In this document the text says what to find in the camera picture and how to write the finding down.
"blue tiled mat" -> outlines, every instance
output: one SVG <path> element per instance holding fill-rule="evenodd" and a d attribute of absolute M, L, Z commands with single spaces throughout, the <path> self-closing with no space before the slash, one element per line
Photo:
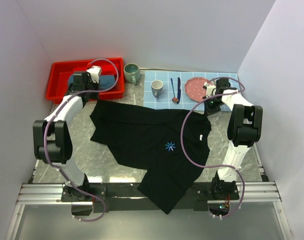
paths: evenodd
<path fill-rule="evenodd" d="M 179 104 L 173 103 L 173 89 L 171 78 L 173 78 L 175 96 L 177 97 L 177 78 L 181 78 L 181 100 Z M 145 71 L 144 80 L 144 107 L 152 109 L 186 109 L 191 110 L 197 102 L 191 100 L 185 93 L 185 83 L 193 77 L 203 77 L 211 80 L 217 77 L 231 77 L 236 80 L 236 73 L 214 73 L 214 72 L 179 72 L 179 71 Z M 154 80 L 161 80 L 164 83 L 162 95 L 155 98 L 152 94 L 151 83 Z M 239 88 L 237 82 L 230 80 L 231 87 Z M 204 111 L 204 104 L 196 108 L 198 111 Z M 227 105 L 221 106 L 223 112 L 230 112 Z"/>

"gray floor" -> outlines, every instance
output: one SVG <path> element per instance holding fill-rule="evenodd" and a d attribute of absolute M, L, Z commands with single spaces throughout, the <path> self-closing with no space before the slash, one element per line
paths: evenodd
<path fill-rule="evenodd" d="M 143 105 L 144 75 L 137 85 L 126 83 L 126 92 L 122 99 L 115 100 L 119 103 Z M 130 168 L 118 165 L 105 145 L 90 141 L 94 132 L 94 125 L 89 118 L 93 111 L 95 102 L 90 102 L 76 115 L 69 127 L 72 138 L 76 163 L 86 173 L 90 182 L 93 183 L 125 183 L 141 182 L 145 170 Z M 209 117 L 212 124 L 212 131 L 208 137 L 210 155 L 207 165 L 221 164 L 228 148 L 226 130 L 230 113 L 219 112 Z M 197 182 L 210 182 L 214 177 L 216 169 L 204 169 Z M 254 150 L 251 149 L 245 156 L 241 174 L 246 182 L 260 182 L 261 177 L 257 166 L 257 159 Z M 63 183 L 64 179 L 59 173 L 39 161 L 34 183 Z"/>
<path fill-rule="evenodd" d="M 17 240 L 282 240 L 272 202 L 245 202 L 220 221 L 191 209 L 111 211 L 95 222 L 71 218 L 68 205 L 25 207 Z"/>

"marble surface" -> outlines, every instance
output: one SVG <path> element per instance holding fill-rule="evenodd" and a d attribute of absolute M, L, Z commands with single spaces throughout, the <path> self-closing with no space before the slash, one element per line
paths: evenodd
<path fill-rule="evenodd" d="M 126 92 L 122 99 L 115 102 L 143 105 L 144 75 L 137 85 L 126 83 Z M 145 170 L 118 165 L 107 146 L 90 141 L 94 132 L 94 125 L 89 117 L 95 107 L 95 102 L 90 102 L 76 115 L 69 126 L 72 143 L 78 167 L 86 173 L 92 183 L 133 183 L 141 182 Z M 219 112 L 209 116 L 212 131 L 208 136 L 210 154 L 206 165 L 221 164 L 228 148 L 226 130 L 230 118 L 229 112 Z M 204 169 L 196 182 L 210 182 L 217 169 Z M 260 182 L 261 177 L 254 150 L 251 149 L 245 156 L 241 174 L 246 182 Z M 34 183 L 63 183 L 63 177 L 49 165 L 39 161 L 34 176 Z"/>

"black t-shirt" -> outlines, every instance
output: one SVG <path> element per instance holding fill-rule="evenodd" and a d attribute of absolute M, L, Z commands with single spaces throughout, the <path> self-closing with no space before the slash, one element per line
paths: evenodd
<path fill-rule="evenodd" d="M 90 116 L 96 127 L 91 140 L 107 145 L 118 164 L 147 170 L 138 190 L 166 214 L 203 171 L 188 161 L 181 148 L 187 113 L 99 100 Z M 207 117 L 196 112 L 185 124 L 185 150 L 201 165 L 208 158 L 210 131 Z"/>

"white mug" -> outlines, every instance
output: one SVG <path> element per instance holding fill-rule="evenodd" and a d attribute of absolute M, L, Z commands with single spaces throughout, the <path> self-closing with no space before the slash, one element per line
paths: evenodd
<path fill-rule="evenodd" d="M 164 84 L 160 80 L 154 80 L 151 83 L 152 93 L 154 97 L 158 98 L 162 94 L 163 86 Z"/>

